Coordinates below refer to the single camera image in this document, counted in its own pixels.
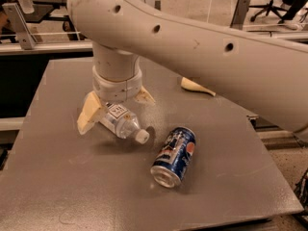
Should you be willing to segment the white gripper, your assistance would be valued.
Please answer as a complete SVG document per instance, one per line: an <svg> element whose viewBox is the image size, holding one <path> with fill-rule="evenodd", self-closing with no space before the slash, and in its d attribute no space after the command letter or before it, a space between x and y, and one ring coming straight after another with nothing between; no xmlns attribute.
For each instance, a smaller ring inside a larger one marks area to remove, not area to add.
<svg viewBox="0 0 308 231"><path fill-rule="evenodd" d="M154 105L156 103L150 92L142 87L142 73L137 68L137 74L132 78L120 82L113 82L101 77L92 68L93 90L87 94L82 112L77 119L77 128L81 135L85 135L99 119L107 113L104 102L125 102L133 98L138 103L144 105Z"/></svg>

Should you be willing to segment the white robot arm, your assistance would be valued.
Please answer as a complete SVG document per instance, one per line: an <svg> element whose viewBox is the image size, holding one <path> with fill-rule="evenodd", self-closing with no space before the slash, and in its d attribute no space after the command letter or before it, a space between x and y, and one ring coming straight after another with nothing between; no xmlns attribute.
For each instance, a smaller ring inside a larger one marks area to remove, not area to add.
<svg viewBox="0 0 308 231"><path fill-rule="evenodd" d="M97 95L137 93L142 56L305 140L308 48L304 44L160 12L141 0L67 0L74 26L92 41Z"/></svg>

